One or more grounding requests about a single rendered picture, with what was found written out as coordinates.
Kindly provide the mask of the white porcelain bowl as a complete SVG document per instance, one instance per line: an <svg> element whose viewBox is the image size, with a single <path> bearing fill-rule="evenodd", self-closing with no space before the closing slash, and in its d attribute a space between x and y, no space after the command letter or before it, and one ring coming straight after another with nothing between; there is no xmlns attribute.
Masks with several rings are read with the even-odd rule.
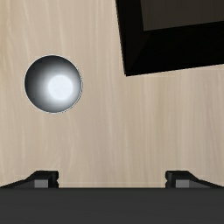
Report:
<svg viewBox="0 0 224 224"><path fill-rule="evenodd" d="M24 91L31 104L50 114L72 108L81 98L82 89L76 65L58 55L36 59L24 76Z"/></svg>

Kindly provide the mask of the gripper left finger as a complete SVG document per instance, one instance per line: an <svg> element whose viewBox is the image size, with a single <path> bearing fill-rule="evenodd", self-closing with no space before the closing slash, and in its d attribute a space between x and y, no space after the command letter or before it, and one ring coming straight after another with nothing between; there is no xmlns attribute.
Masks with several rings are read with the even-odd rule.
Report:
<svg viewBox="0 0 224 224"><path fill-rule="evenodd" d="M58 171L35 171L28 178L3 185L3 188L58 188L58 178Z"/></svg>

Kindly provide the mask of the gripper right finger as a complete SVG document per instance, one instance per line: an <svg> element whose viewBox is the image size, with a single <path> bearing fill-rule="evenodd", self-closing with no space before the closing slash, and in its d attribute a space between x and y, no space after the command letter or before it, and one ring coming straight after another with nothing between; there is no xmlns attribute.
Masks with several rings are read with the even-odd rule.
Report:
<svg viewBox="0 0 224 224"><path fill-rule="evenodd" d="M196 178L189 171L166 171L166 188L221 188L221 185Z"/></svg>

